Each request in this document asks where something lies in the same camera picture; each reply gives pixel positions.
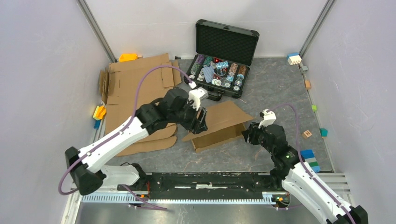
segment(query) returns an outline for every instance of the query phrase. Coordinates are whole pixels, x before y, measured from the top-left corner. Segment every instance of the cardboard box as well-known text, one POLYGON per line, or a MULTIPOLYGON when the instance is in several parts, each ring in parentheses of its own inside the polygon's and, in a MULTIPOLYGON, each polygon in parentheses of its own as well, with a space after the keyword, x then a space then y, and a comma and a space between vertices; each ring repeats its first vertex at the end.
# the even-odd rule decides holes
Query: cardboard box
POLYGON ((242 138, 244 122, 254 118, 241 110, 234 102, 226 101, 207 108, 206 125, 208 130, 200 134, 189 133, 182 141, 192 141, 195 152, 242 138))
MULTIPOLYGON (((105 134, 110 133, 132 115, 136 90, 141 78, 152 68, 164 64, 178 67, 177 61, 170 62, 169 55, 163 54, 133 61, 112 63, 109 65, 109 70, 100 72, 99 91, 107 109, 105 134)), ((137 99, 138 108, 142 104, 150 103, 154 99, 165 96, 170 88, 181 82, 180 72, 171 68, 161 68, 153 71, 141 85, 137 99)), ((118 155, 169 148, 176 142, 176 137, 173 137, 176 131, 177 126, 169 124, 165 129, 130 145, 118 155)))

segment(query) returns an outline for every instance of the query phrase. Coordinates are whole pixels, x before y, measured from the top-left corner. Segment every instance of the white wall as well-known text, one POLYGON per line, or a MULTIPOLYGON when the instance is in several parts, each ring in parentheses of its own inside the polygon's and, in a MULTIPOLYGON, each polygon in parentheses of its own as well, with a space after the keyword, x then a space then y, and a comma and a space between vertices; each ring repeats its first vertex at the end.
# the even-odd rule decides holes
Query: white wall
POLYGON ((0 34, 0 223, 56 224, 64 151, 89 143, 109 61, 74 0, 2 1, 0 34))
POLYGON ((326 0, 87 0, 116 57, 195 54, 195 22, 260 33, 256 57, 298 52, 326 0))
POLYGON ((303 59, 335 166, 370 223, 394 223, 396 2, 337 1, 303 59))

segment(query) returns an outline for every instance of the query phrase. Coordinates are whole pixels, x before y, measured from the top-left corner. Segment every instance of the gray marble tabletop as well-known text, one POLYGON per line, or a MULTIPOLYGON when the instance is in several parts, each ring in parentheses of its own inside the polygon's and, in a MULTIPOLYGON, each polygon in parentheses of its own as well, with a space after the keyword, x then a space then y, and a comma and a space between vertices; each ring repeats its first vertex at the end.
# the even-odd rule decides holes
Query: gray marble tabletop
MULTIPOLYGON (((192 60, 179 60, 184 71, 192 60)), ((250 66, 243 95, 239 99, 223 97, 221 102, 232 100, 244 112, 261 119, 259 112, 282 103, 293 104, 300 120, 299 133, 310 130, 312 136, 298 140, 302 150, 312 149, 322 171, 332 170, 323 139, 320 136, 318 122, 311 109, 304 79, 297 65, 290 66, 285 58, 255 58, 250 66)), ((178 85, 188 90, 188 85, 178 85)), ((208 107, 217 102, 205 100, 202 105, 208 107)), ((275 110, 275 124, 284 127, 289 144, 296 147, 296 126, 293 111, 288 108, 275 110)), ((274 164, 269 153, 261 146, 246 144, 238 139, 223 145, 195 153, 190 141, 182 142, 187 135, 182 127, 178 128, 177 142, 169 149, 112 158, 108 165, 120 165, 123 162, 139 163, 145 172, 210 172, 210 171, 270 171, 274 164)))

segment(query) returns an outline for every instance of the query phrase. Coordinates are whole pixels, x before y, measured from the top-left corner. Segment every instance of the yellow block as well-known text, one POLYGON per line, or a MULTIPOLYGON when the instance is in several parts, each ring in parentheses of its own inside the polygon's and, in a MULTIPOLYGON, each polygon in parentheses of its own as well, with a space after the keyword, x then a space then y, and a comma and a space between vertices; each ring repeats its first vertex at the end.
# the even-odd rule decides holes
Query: yellow block
POLYGON ((104 106, 97 106, 95 112, 93 113, 93 118, 95 120, 102 120, 105 114, 106 108, 104 106))
POLYGON ((119 62, 127 62, 137 59, 137 54, 122 54, 118 59, 119 62))

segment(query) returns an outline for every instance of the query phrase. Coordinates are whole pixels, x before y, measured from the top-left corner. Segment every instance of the poker chip case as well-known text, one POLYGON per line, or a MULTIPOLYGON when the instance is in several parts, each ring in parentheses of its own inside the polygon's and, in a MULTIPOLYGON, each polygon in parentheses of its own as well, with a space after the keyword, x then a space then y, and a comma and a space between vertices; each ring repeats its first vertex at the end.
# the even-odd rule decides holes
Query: poker chip case
POLYGON ((224 95, 240 98, 259 33, 207 20, 197 21, 195 30, 197 54, 187 74, 208 90, 211 100, 219 101, 224 95))

